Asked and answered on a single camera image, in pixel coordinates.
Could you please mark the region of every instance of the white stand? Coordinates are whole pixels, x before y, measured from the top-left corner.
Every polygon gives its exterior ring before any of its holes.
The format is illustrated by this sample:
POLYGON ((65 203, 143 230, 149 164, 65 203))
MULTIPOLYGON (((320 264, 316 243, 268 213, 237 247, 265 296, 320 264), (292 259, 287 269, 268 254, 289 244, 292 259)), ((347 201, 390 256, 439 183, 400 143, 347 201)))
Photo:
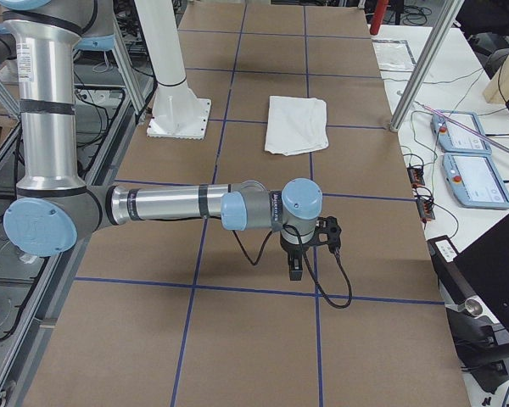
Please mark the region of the white stand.
POLYGON ((188 87, 171 0, 136 0, 136 6, 159 82, 148 136, 204 138, 211 101, 188 87))

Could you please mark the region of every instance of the black bracket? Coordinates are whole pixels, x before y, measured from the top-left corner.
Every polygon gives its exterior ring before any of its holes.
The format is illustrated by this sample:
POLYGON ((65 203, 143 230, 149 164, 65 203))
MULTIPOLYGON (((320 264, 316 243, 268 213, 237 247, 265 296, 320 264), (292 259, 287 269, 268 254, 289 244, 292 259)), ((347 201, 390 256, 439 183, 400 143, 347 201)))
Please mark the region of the black bracket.
POLYGON ((328 246, 328 250, 332 254, 341 248, 341 227, 333 216, 319 218, 313 237, 309 242, 302 243, 301 246, 298 243, 291 243, 281 236, 281 247, 288 255, 288 273, 291 282, 298 282, 302 279, 304 253, 309 248, 320 246, 328 246))

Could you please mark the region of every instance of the blue tablet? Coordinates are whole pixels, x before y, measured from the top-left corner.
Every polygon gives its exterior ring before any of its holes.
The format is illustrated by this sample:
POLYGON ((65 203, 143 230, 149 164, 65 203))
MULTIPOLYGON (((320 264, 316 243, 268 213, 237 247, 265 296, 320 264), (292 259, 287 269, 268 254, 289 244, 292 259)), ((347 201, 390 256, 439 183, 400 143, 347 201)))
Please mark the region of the blue tablet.
POLYGON ((443 168, 450 189, 462 206, 509 209, 509 192, 490 156, 447 153, 443 168))
MULTIPOLYGON (((484 135, 481 122, 475 113, 453 112, 450 110, 440 110, 440 112, 484 135)), ((492 154, 492 149, 485 140, 481 140, 454 123, 447 122, 445 118, 439 117, 436 114, 432 116, 432 131, 437 137, 441 148, 447 153, 492 154)))

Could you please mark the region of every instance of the robotic arm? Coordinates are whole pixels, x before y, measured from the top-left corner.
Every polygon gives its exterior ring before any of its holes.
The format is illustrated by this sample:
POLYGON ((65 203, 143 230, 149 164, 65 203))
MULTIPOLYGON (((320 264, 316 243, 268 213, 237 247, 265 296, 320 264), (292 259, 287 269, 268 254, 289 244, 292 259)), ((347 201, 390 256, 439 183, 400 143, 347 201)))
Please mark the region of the robotic arm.
MULTIPOLYGON (((138 10, 148 6, 147 2, 152 7, 155 4, 154 0, 138 1, 138 10)), ((221 219, 227 230, 279 231, 292 280, 301 278, 302 258, 309 246, 328 245, 331 251, 338 250, 341 230, 335 218, 319 218, 322 192, 310 180, 291 181, 282 191, 267 191, 255 181, 131 190, 87 186, 77 175, 72 51, 75 46, 113 47, 112 2, 0 0, 0 4, 4 24, 16 40, 25 141, 25 176, 17 184, 19 199, 7 209, 3 220, 16 246, 30 254, 51 256, 69 250, 99 229, 129 220, 212 217, 221 219)), ((159 90, 154 111, 172 105, 172 99, 181 102, 185 94, 189 103, 197 102, 183 79, 171 2, 162 4, 164 18, 173 21, 173 29, 166 28, 171 38, 168 45, 162 45, 163 53, 175 53, 170 60, 176 61, 176 66, 170 70, 155 66, 159 90)), ((145 28, 150 13, 148 7, 144 10, 139 11, 145 28)), ((148 48, 153 56, 155 48, 150 43, 148 48)), ((181 114, 199 119, 196 109, 177 113, 172 106, 171 112, 155 114, 151 127, 181 133, 188 128, 179 128, 187 120, 181 114)))

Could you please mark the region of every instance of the white label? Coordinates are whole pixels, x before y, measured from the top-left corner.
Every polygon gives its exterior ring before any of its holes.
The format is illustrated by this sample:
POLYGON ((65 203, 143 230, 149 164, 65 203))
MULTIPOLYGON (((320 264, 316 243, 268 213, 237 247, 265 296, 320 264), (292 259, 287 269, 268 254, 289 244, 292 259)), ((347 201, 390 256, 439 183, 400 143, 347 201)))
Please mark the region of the white label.
POLYGON ((438 247, 441 254, 443 254, 447 263, 450 263, 458 255, 447 240, 440 240, 436 242, 435 245, 438 247))
POLYGON ((504 202, 484 157, 455 156, 455 162, 467 195, 473 202, 504 202))
MULTIPOLYGON (((473 117, 470 114, 457 114, 454 113, 452 116, 453 120, 469 127, 470 129, 477 130, 477 125, 473 121, 473 117)), ((472 150, 484 149, 481 139, 470 133, 467 130, 462 129, 460 126, 454 123, 447 123, 449 129, 450 140, 452 145, 458 148, 469 148, 472 150)))
POLYGON ((30 44, 17 44, 17 70, 19 71, 19 82, 34 80, 32 72, 32 46, 30 44))

